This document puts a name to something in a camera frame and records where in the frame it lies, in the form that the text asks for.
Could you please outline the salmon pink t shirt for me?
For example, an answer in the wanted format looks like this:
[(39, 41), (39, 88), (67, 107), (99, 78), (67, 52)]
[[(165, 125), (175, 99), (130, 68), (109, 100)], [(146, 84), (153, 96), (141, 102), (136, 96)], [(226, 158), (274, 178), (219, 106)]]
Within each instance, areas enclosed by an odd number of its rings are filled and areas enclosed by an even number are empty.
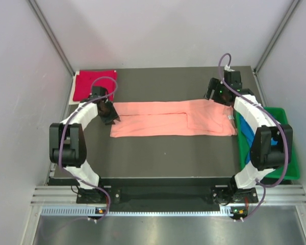
[(233, 136), (233, 109), (212, 100), (115, 103), (119, 121), (110, 136)]

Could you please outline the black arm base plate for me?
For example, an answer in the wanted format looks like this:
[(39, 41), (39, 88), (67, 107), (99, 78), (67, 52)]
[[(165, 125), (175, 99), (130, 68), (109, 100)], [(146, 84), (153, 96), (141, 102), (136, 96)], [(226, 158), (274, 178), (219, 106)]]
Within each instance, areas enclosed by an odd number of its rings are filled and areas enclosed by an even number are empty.
[(212, 204), (258, 202), (256, 189), (238, 189), (233, 178), (102, 178), (113, 204), (129, 201), (199, 200)]

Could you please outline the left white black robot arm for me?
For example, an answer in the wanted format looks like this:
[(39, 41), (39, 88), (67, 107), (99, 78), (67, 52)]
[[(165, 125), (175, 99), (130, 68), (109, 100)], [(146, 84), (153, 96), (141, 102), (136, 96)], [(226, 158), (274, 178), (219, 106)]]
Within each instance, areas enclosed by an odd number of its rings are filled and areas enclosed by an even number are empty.
[(90, 122), (99, 117), (105, 125), (119, 120), (119, 115), (111, 101), (83, 102), (66, 119), (49, 127), (49, 158), (64, 172), (74, 177), (83, 189), (88, 189), (88, 197), (101, 202), (106, 195), (99, 186), (100, 176), (87, 161), (87, 147), (84, 130)]

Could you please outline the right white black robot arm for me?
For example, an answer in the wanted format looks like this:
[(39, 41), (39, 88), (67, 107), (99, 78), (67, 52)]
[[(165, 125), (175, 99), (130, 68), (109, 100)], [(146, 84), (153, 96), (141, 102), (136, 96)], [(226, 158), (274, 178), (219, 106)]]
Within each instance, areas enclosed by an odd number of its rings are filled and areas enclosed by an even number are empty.
[(246, 189), (256, 186), (265, 176), (282, 168), (279, 179), (268, 188), (275, 187), (285, 177), (292, 155), (293, 129), (280, 124), (267, 112), (249, 89), (242, 89), (241, 82), (231, 88), (223, 80), (211, 78), (206, 99), (233, 107), (248, 123), (254, 138), (250, 147), (250, 161), (235, 176), (228, 189), (228, 197), (239, 202), (246, 197)]

